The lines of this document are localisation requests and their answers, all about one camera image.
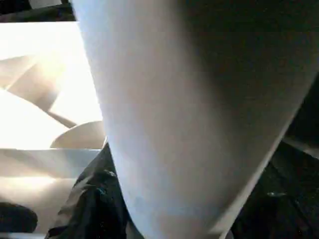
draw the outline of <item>white cylinder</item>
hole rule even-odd
[[[314,80],[319,36],[229,31],[229,5],[178,2],[73,4],[133,222],[219,238]]]

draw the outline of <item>crumpled black plastic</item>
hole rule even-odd
[[[46,239],[124,239],[128,219],[106,144],[77,179]]]

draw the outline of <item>curved white surface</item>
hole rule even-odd
[[[0,89],[0,148],[47,149],[67,127],[34,104]]]
[[[0,149],[0,202],[35,211],[35,233],[46,234],[77,177],[98,153],[84,149]]]
[[[211,2],[73,1],[146,238],[225,238],[318,72],[316,33],[229,31],[234,9]]]
[[[101,149],[106,134],[102,121],[77,125],[60,135],[52,143],[51,148],[89,148]]]

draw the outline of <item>black plastic bag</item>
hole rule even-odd
[[[124,239],[128,218],[106,144],[79,176],[46,239]]]

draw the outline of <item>black fabric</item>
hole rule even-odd
[[[36,213],[29,208],[0,203],[0,233],[32,233],[37,222]]]
[[[46,239],[124,239],[128,218],[106,144],[79,176]]]
[[[237,217],[245,239],[319,238],[319,160],[281,143]]]

